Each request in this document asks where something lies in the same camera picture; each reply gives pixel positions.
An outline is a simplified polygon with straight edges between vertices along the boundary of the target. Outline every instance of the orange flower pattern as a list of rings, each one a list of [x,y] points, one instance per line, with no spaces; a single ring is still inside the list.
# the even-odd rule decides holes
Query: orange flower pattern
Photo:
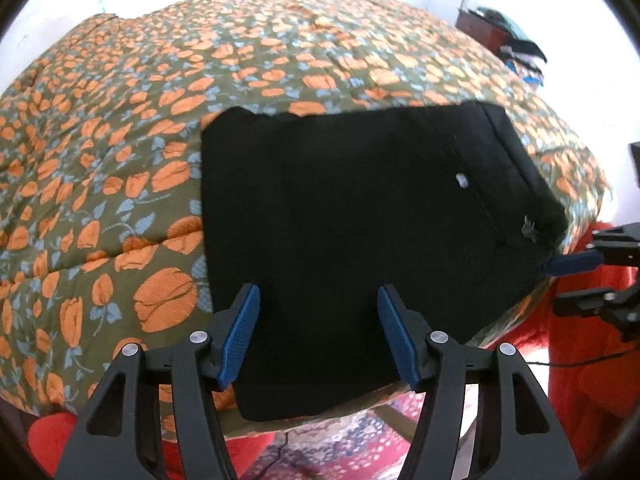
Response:
[[[566,207],[568,250],[607,192],[593,155],[500,61],[421,10],[187,0],[81,23],[0,98],[0,390],[38,415],[76,412],[124,342],[156,348],[206,325],[200,131],[225,108],[334,114],[468,99],[506,108]],[[534,299],[475,342],[494,340]],[[258,428],[270,430],[232,432]]]

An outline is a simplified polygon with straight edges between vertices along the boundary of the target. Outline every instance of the white spot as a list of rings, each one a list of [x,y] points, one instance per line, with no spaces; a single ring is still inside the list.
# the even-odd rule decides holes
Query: white spot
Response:
[[[466,175],[464,173],[457,173],[456,180],[462,189],[469,187],[469,181],[466,179]]]

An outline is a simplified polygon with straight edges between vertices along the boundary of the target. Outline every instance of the metal screw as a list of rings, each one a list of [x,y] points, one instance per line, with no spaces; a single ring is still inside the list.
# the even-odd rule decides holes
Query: metal screw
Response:
[[[469,187],[469,180],[464,173],[457,173],[456,180],[458,181],[458,184],[460,184],[460,187]]]
[[[511,343],[502,343],[500,345],[500,352],[505,355],[514,355],[516,353],[516,347]]]
[[[434,330],[431,332],[431,340],[434,343],[446,343],[449,340],[449,336],[444,333],[442,330]]]
[[[196,344],[204,343],[208,337],[209,337],[209,334],[204,332],[204,330],[196,330],[196,332],[192,332],[191,335],[189,336],[189,341]]]
[[[135,343],[127,343],[122,347],[122,353],[127,357],[131,357],[138,353],[138,345]]]

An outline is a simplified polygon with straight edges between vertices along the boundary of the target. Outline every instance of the bed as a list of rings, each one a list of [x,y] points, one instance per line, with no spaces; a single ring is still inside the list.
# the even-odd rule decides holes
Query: bed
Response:
[[[200,131],[231,106],[275,114],[443,105],[505,107],[569,229],[598,214],[606,178],[575,132],[460,31],[391,0],[187,0],[146,16],[89,18],[0,99],[0,396],[36,415],[77,412],[128,342],[156,348],[214,308],[200,219]],[[485,327],[523,320],[546,283]],[[243,420],[228,437],[385,402],[390,384],[305,420]],[[175,437],[170,386],[163,436]]]

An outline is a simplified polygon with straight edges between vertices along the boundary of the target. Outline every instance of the cable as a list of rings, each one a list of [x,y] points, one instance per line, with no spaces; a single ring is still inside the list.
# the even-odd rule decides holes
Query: cable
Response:
[[[603,361],[609,361],[610,359],[617,359],[619,357],[625,356],[627,354],[631,354],[631,352],[638,352],[640,348],[632,348],[631,350],[626,350],[624,352],[617,352],[615,354],[607,354],[601,357],[596,357],[595,359],[589,359],[587,361],[580,361],[577,363],[542,363],[542,362],[530,362],[527,361],[528,365],[536,365],[536,366],[548,366],[549,368],[576,368],[578,366],[588,366],[596,363],[601,363]]]
[[[278,448],[278,455],[276,456],[275,460],[273,460],[273,462],[265,466],[264,469],[260,471],[257,476],[254,476],[254,480],[260,480],[260,478],[264,478],[264,476],[267,474],[269,469],[273,467],[282,458],[282,451],[287,447],[288,444],[289,444],[289,431],[287,431],[284,434],[284,444],[282,444],[282,446]]]

